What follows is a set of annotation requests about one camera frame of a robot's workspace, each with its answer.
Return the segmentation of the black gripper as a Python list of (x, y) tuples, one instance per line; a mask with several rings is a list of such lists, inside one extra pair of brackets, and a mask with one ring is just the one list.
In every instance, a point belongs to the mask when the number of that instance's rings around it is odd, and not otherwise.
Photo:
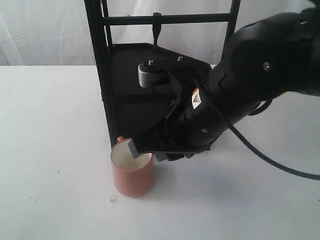
[(180, 92), (164, 117), (129, 141), (134, 158), (147, 153), (159, 162), (191, 158), (209, 150), (228, 128), (223, 119), (231, 119), (232, 97), (219, 84), (192, 79), (179, 86)]

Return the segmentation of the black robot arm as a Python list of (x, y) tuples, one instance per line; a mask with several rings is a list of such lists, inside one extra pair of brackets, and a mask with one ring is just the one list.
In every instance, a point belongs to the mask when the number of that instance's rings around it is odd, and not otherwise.
[(286, 92), (320, 93), (320, 3), (240, 28), (219, 64), (202, 70), (193, 61), (143, 64), (146, 80), (169, 81), (176, 98), (166, 115), (128, 146), (134, 157), (191, 157), (206, 151), (261, 102)]

